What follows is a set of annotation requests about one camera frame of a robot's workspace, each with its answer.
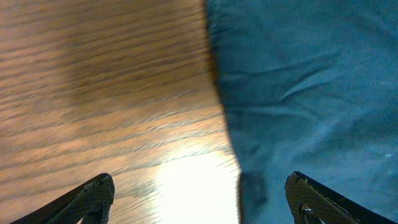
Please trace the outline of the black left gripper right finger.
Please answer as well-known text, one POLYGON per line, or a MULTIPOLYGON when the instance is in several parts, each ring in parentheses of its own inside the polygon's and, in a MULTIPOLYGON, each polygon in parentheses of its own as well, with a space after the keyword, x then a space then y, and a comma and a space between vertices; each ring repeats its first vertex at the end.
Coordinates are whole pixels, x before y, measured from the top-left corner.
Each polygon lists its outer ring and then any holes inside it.
POLYGON ((285 196, 295 224, 397 224, 301 172, 288 176, 285 196))

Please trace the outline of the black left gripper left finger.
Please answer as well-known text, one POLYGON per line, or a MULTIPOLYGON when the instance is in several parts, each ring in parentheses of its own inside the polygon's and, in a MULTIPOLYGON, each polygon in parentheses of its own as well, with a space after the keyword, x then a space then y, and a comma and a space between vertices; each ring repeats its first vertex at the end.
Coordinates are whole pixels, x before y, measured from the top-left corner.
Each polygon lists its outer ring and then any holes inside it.
POLYGON ((114 194, 113 178, 102 173, 11 224, 107 224, 114 194))

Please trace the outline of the navy blue shorts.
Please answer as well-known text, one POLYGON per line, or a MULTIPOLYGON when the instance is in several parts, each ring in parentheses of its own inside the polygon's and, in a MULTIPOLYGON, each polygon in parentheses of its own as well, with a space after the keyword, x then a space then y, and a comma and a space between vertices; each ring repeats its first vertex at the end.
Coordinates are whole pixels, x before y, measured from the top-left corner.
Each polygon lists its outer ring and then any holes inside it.
POLYGON ((397 2, 211 0, 244 223, 292 223, 303 172, 397 220, 397 2))

